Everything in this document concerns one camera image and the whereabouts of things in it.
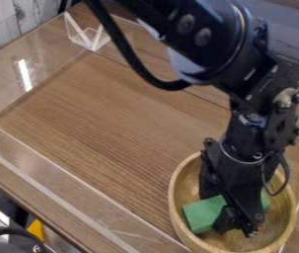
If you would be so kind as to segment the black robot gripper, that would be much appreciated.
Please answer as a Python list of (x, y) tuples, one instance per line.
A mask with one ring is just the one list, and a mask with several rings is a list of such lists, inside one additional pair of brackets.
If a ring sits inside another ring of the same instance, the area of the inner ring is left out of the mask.
[(264, 222), (260, 192), (277, 165), (288, 171), (283, 153), (299, 134), (296, 122), (293, 109), (272, 108), (265, 115), (233, 110), (221, 139), (204, 139), (199, 197), (224, 199), (212, 223), (219, 234), (237, 229), (244, 237), (256, 236)]

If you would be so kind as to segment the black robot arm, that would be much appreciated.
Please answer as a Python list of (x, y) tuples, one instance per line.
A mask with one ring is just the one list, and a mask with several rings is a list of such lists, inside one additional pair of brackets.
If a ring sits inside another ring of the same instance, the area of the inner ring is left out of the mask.
[(267, 184), (288, 171), (284, 150), (299, 136), (299, 84), (289, 65), (268, 48), (264, 20), (239, 0), (117, 0), (168, 49), (173, 81), (145, 68), (101, 0), (82, 0), (132, 69), (165, 91), (211, 85), (229, 97), (231, 119), (220, 139), (200, 152), (199, 196), (224, 203), (212, 227), (252, 237), (264, 223)]

